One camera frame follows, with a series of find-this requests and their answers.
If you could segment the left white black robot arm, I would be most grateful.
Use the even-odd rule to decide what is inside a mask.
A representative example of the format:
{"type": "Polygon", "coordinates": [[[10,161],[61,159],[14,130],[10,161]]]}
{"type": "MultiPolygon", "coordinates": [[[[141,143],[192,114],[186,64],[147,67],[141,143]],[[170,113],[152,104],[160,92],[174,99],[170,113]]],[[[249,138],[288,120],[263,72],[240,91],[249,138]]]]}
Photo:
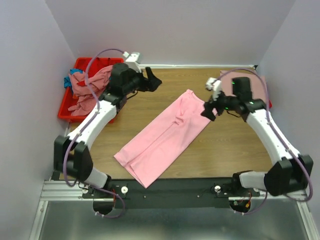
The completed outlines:
{"type": "Polygon", "coordinates": [[[146,75],[130,68],[126,63],[112,67],[109,83],[99,96],[98,102],[82,123],[67,136],[59,135],[54,141],[53,167],[64,177],[73,177],[93,187],[101,198],[111,191],[111,176],[94,167],[90,149],[103,128],[120,112],[128,94],[154,92],[162,81],[150,67],[146,75]]]}

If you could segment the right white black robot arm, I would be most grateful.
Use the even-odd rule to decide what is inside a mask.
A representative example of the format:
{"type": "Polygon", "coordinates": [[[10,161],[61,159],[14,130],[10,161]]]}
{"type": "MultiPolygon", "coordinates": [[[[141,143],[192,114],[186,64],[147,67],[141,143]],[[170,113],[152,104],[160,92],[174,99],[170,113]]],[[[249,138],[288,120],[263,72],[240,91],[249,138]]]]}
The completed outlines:
{"type": "Polygon", "coordinates": [[[248,77],[236,77],[231,80],[232,95],[223,92],[222,82],[209,78],[206,89],[212,92],[204,103],[203,117],[214,121],[224,111],[234,111],[257,134],[272,162],[268,172],[247,170],[235,173],[230,183],[230,191],[241,196],[248,189],[259,189],[272,196],[287,195],[305,190],[311,175],[313,160],[309,155],[302,155],[284,137],[266,103],[260,98],[253,98],[248,77]]]}

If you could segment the light pink t shirt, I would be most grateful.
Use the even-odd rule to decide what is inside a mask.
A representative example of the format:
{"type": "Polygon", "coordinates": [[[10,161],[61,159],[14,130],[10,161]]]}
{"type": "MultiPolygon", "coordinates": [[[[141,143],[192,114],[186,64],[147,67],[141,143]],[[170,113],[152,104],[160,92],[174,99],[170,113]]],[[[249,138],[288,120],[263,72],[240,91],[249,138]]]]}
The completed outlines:
{"type": "Polygon", "coordinates": [[[114,155],[148,188],[205,129],[204,101],[188,89],[114,155]]]}

